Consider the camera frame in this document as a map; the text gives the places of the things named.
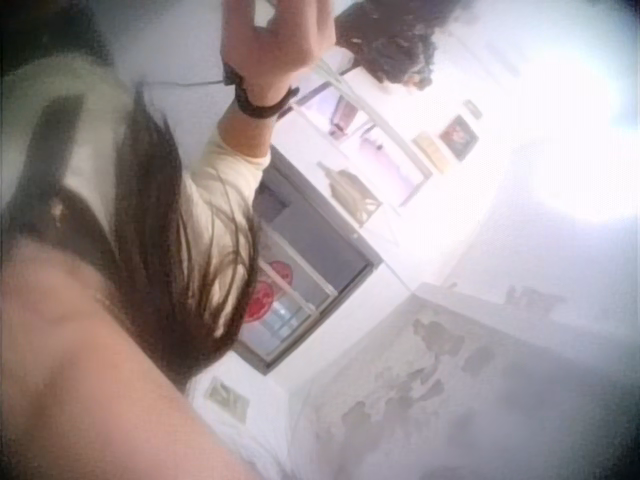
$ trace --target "bracelet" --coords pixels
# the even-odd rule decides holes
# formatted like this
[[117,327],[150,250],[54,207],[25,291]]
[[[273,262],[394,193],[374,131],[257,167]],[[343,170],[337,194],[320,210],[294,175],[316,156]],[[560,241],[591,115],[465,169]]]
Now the bracelet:
[[236,86],[236,103],[242,113],[257,120],[266,120],[278,116],[289,105],[289,102],[299,93],[299,88],[289,88],[285,96],[275,105],[270,107],[260,107],[251,103],[249,94],[244,88],[244,78],[231,65],[224,63],[224,83],[225,85]]

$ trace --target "person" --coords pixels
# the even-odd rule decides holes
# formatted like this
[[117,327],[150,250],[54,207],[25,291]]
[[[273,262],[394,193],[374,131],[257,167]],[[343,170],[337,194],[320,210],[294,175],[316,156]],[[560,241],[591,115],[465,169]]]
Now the person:
[[231,348],[256,279],[249,206],[330,0],[224,0],[241,84],[202,161],[78,54],[3,79],[2,440],[26,478],[251,478],[181,395]]

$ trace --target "wire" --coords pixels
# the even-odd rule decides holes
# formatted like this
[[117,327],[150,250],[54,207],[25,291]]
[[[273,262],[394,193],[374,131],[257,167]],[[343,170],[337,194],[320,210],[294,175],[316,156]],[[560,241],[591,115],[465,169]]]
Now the wire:
[[207,82],[193,82],[193,83],[182,83],[182,82],[142,82],[145,87],[151,88],[192,88],[192,87],[210,87],[213,85],[222,85],[224,84],[224,80],[210,80]]

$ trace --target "picture frame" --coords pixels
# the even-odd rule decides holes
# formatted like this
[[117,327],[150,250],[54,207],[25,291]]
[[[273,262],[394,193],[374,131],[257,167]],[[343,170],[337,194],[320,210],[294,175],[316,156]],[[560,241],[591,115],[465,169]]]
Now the picture frame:
[[462,162],[477,145],[480,138],[462,115],[456,116],[440,134],[440,140],[453,156]]

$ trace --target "white cardigan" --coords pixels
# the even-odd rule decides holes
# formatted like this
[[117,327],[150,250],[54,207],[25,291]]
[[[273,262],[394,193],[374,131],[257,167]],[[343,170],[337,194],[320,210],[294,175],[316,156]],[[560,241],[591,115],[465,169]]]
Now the white cardigan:
[[[11,74],[2,85],[2,208],[22,172],[31,134],[43,108],[63,95],[84,95],[84,107],[64,185],[91,207],[111,234],[115,198],[115,158],[133,95],[107,68],[80,55],[64,55],[32,63]],[[241,220],[253,202],[269,157],[249,158],[231,150],[215,133],[200,162],[183,175],[181,202],[192,213],[188,225],[196,255],[211,243],[223,254],[231,246],[229,225],[213,217],[211,205]],[[212,295],[222,288],[225,276]],[[222,334],[220,324],[218,335]]]

